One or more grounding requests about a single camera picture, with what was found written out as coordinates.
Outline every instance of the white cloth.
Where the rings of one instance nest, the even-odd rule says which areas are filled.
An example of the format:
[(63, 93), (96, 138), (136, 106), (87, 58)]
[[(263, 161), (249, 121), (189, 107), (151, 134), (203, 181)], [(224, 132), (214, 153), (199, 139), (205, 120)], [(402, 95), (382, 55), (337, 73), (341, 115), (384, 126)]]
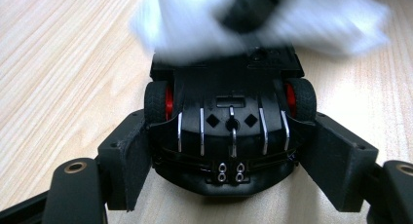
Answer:
[(223, 26), (234, 0), (142, 0), (132, 31), (170, 63), (239, 54), (284, 43), (334, 56), (356, 56), (388, 41), (388, 8), (373, 0), (282, 0), (265, 25), (248, 34)]

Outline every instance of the wood grain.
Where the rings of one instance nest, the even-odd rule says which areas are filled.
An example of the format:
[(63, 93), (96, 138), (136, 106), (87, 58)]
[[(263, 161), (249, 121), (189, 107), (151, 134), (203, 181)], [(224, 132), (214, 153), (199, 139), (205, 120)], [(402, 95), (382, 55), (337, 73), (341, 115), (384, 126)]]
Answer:
[[(297, 49), (319, 111), (380, 149), (378, 163), (413, 161), (413, 9), (392, 10), (391, 43), (332, 59)], [(142, 108), (151, 56), (131, 35), (139, 0), (0, 0), (0, 209), (46, 191), (54, 169), (96, 156), (99, 143)], [(110, 223), (364, 223), (339, 213), (298, 168), (249, 199), (208, 199), (153, 170), (136, 211)]]

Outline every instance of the red wheel hub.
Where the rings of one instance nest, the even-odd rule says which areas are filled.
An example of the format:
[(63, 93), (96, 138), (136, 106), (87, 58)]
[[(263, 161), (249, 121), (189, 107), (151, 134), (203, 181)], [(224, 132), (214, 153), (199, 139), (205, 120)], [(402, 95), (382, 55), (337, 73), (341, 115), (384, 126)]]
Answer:
[(172, 117), (172, 107), (173, 107), (173, 93), (172, 89), (167, 86), (167, 92), (166, 92), (166, 97), (165, 97), (165, 117), (167, 118), (167, 121), (170, 120)]
[(286, 83), (284, 86), (285, 86), (286, 103), (288, 105), (289, 111), (291, 112), (292, 118), (295, 118), (297, 116), (297, 103), (295, 100), (294, 89), (288, 83)]

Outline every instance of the diamond-shaped hole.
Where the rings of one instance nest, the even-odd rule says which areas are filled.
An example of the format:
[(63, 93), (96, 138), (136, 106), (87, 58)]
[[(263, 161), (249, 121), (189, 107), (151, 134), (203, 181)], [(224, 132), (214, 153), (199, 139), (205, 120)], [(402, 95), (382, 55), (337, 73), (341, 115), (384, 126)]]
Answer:
[(219, 124), (219, 119), (211, 114), (206, 118), (206, 122), (209, 123), (211, 127), (215, 128)]
[(252, 114), (248, 115), (248, 117), (246, 117), (246, 119), (244, 120), (244, 122), (250, 127), (252, 128), (252, 126), (254, 126), (254, 124), (258, 121), (257, 118), (255, 118), (255, 116), (253, 116)]

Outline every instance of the light wood surface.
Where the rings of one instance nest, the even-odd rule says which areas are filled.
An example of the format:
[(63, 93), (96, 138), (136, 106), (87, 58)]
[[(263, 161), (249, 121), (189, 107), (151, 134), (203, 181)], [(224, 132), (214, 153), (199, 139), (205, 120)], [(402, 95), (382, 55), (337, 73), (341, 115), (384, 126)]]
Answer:
[[(99, 143), (143, 107), (151, 56), (128, 23), (139, 0), (0, 0), (0, 209), (48, 190), (60, 164), (94, 158)], [(413, 8), (392, 10), (391, 43), (332, 59), (297, 49), (319, 111), (380, 150), (378, 163), (413, 161)], [(339, 213), (298, 168), (244, 200), (208, 199), (151, 170), (136, 211), (109, 223), (364, 223)]]

